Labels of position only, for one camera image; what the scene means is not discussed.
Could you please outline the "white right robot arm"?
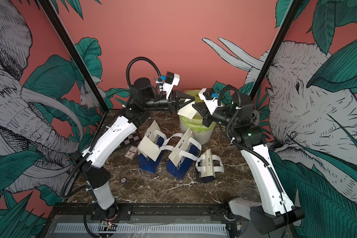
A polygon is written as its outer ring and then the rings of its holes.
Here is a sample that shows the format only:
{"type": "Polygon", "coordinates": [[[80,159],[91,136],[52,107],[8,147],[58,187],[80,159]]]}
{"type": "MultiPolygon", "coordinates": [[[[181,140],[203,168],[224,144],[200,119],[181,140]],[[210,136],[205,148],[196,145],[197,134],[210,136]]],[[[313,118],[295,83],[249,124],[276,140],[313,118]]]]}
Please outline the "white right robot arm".
{"type": "Polygon", "coordinates": [[[231,213],[252,221],[262,235],[303,219],[304,211],[294,205],[279,180],[261,129],[251,121],[251,97],[231,85],[219,93],[203,88],[198,95],[203,103],[193,108],[203,117],[203,125],[226,126],[227,138],[247,161],[260,194],[260,204],[241,198],[230,200],[231,213]]]}

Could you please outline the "blue takeout bag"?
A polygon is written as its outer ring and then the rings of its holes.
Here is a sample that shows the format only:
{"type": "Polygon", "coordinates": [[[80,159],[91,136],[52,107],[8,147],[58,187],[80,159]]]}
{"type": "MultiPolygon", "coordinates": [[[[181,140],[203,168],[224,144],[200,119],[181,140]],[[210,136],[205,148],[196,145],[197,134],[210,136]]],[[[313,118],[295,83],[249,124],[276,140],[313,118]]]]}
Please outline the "blue takeout bag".
{"type": "Polygon", "coordinates": [[[187,129],[184,134],[176,133],[166,139],[160,149],[171,152],[166,162],[167,171],[175,178],[183,180],[193,162],[200,156],[202,145],[194,139],[192,130],[187,129]],[[180,138],[176,146],[168,145],[174,137],[180,138]]]}
{"type": "Polygon", "coordinates": [[[163,146],[166,139],[166,135],[161,132],[157,122],[153,121],[137,147],[137,160],[140,169],[156,173],[164,154],[161,146],[163,146]]]}

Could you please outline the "white receipt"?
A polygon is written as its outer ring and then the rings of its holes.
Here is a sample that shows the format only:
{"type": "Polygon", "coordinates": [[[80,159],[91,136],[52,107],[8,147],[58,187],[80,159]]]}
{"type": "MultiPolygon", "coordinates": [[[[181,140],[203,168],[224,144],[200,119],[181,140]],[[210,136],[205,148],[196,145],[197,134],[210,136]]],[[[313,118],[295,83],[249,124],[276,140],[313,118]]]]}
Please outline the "white receipt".
{"type": "Polygon", "coordinates": [[[195,104],[195,102],[191,102],[188,105],[182,107],[178,111],[178,115],[185,117],[189,120],[192,120],[194,118],[194,116],[197,114],[197,110],[193,107],[194,104],[195,104]]]}
{"type": "Polygon", "coordinates": [[[158,159],[161,152],[160,147],[147,137],[144,137],[138,145],[138,151],[146,158],[149,157],[153,161],[158,159]]]}

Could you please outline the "dark takeout bag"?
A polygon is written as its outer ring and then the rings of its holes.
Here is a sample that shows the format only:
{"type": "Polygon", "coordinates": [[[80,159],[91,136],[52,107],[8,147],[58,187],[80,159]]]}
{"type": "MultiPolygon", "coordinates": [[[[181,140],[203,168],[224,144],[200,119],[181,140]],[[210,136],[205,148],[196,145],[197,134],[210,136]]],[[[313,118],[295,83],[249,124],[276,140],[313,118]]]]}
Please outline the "dark takeout bag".
{"type": "Polygon", "coordinates": [[[206,150],[195,162],[196,179],[200,183],[209,183],[216,180],[216,173],[224,173],[224,165],[219,156],[206,150]]]}

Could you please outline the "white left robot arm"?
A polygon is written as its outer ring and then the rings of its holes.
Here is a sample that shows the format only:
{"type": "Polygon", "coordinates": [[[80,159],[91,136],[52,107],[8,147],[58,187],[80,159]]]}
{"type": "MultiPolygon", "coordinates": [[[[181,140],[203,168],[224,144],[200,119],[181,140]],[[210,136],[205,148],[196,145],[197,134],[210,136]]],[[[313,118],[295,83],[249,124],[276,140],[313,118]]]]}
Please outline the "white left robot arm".
{"type": "Polygon", "coordinates": [[[126,80],[130,96],[115,122],[105,132],[98,132],[91,145],[83,152],[76,151],[72,154],[75,167],[62,186],[62,200],[81,190],[88,190],[101,209],[108,210],[112,207],[116,201],[109,185],[111,175],[104,168],[109,156],[146,122],[151,110],[169,111],[173,114],[195,100],[193,96],[173,89],[179,84],[178,74],[167,72],[162,75],[158,67],[146,57],[136,57],[130,61],[126,69],[126,80]],[[157,72],[156,86],[146,77],[131,82],[131,68],[141,60],[148,62],[157,72]]]}

